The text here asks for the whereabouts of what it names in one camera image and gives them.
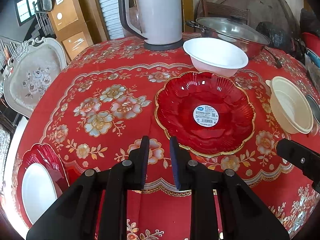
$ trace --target round table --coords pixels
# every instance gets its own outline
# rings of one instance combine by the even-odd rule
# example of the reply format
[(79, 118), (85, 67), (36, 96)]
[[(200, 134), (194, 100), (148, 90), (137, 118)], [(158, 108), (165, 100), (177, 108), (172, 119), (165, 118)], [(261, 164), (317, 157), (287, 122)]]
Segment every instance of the round table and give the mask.
[[(194, 37), (198, 34), (183, 34), (185, 40)], [(216, 171), (236, 171), (294, 236), (320, 196), (298, 168), (277, 156), (276, 144), (288, 138), (320, 152), (320, 135), (284, 132), (271, 112), (271, 91), (265, 81), (283, 76), (304, 94), (319, 99), (303, 67), (283, 51), (270, 50), (283, 68), (277, 69), (273, 57), (262, 51), (231, 77), (255, 107), (251, 139), (234, 155), (191, 155)], [(148, 51), (136, 37), (88, 47), (59, 74), (34, 110), (19, 145), (14, 174), (24, 153), (35, 143), (49, 144), (72, 183), (86, 169), (103, 171), (128, 158), (142, 136), (148, 135), (147, 181), (141, 193), (128, 193), (127, 239), (189, 238), (191, 193), (176, 190), (169, 140), (154, 115), (156, 93), (169, 78), (186, 71), (196, 69), (182, 48)], [(20, 182), (14, 174), (16, 189)], [(19, 199), (17, 202), (23, 216), (23, 205)]]

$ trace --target cream plastic bowl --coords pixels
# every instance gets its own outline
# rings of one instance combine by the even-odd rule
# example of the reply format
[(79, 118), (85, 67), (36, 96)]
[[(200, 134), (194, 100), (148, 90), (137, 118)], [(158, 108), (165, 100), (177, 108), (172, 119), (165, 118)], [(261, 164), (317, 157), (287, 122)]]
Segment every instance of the cream plastic bowl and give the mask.
[(284, 77), (266, 80), (271, 88), (270, 106), (279, 125), (288, 133), (309, 133), (313, 127), (310, 105), (302, 92)]
[(231, 77), (248, 64), (248, 57), (240, 48), (215, 38), (188, 40), (183, 49), (198, 71), (210, 71), (218, 76)]

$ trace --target red glass plate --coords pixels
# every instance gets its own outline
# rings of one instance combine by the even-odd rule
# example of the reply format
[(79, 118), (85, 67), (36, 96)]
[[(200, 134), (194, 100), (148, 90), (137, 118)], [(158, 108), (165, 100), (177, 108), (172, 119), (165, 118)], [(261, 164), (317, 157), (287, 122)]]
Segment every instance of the red glass plate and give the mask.
[(24, 173), (27, 168), (33, 163), (40, 163), (48, 170), (51, 179), (59, 186), (62, 192), (68, 187), (68, 179), (62, 162), (58, 155), (49, 144), (36, 143), (32, 148), (25, 152), (22, 158), (21, 166), (19, 167), (17, 174), (17, 200), (20, 205), (20, 213), (26, 224), (31, 227), (31, 223), (27, 217), (27, 214), (23, 207), (21, 186)]
[(209, 72), (183, 73), (156, 95), (155, 117), (166, 136), (205, 157), (239, 151), (254, 133), (255, 115), (243, 89)]

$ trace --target white bowl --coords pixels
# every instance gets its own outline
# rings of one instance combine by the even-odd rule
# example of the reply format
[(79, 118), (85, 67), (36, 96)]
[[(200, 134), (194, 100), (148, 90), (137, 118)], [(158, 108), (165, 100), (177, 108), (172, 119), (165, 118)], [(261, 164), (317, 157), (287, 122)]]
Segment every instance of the white bowl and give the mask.
[(271, 88), (270, 106), (279, 125), (288, 133), (309, 133), (313, 127), (310, 105), (295, 84), (284, 77), (266, 80)]
[(237, 46), (215, 38), (196, 38), (186, 41), (183, 49), (198, 71), (210, 71), (231, 77), (248, 64), (248, 56)]
[(47, 169), (40, 163), (31, 164), (22, 179), (22, 202), (34, 224), (57, 200), (57, 193)]

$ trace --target product label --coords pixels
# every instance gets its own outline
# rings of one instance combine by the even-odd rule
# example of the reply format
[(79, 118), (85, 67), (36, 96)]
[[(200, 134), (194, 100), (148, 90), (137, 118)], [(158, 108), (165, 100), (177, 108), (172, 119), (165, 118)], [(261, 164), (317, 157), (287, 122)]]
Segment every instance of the product label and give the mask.
[(200, 105), (194, 109), (193, 119), (201, 126), (212, 127), (217, 124), (219, 115), (212, 106)]

